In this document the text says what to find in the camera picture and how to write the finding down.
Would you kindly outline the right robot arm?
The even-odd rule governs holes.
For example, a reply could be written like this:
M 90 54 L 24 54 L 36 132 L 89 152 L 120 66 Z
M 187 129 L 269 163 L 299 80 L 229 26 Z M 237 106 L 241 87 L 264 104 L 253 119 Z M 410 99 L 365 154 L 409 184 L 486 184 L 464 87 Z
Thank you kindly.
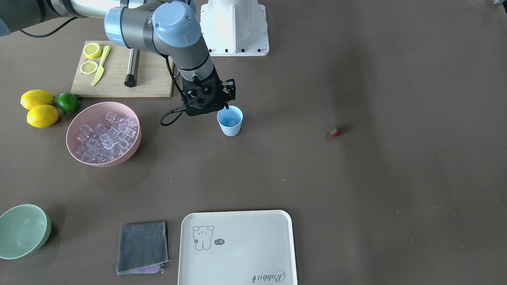
M 235 99 L 234 80 L 219 79 L 190 0 L 2 0 L 0 15 L 2 36 L 59 17 L 103 19 L 114 44 L 173 59 L 189 116 Z

